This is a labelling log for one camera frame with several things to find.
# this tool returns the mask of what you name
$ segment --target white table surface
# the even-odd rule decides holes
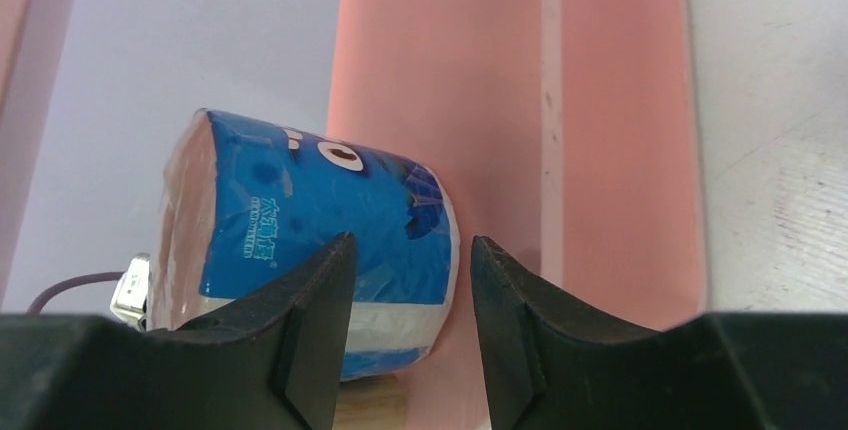
[[[76,0],[3,310],[155,249],[162,162],[192,109],[283,112],[320,132],[337,8]],[[848,0],[690,13],[712,307],[847,309]],[[48,309],[103,313],[111,289]]]
[[[717,309],[848,309],[848,0],[689,0]]]

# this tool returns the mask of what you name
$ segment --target blue plastic wrapper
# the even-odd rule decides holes
[[[166,169],[149,325],[175,328],[357,238],[343,379],[429,353],[447,317],[459,232],[423,165],[219,111],[200,111]]]

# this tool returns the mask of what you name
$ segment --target purple cable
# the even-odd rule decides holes
[[[92,273],[90,275],[80,275],[79,277],[63,280],[35,297],[35,300],[32,301],[27,309],[27,314],[38,315],[51,298],[65,290],[88,285],[89,283],[117,282],[123,275],[124,272]]]

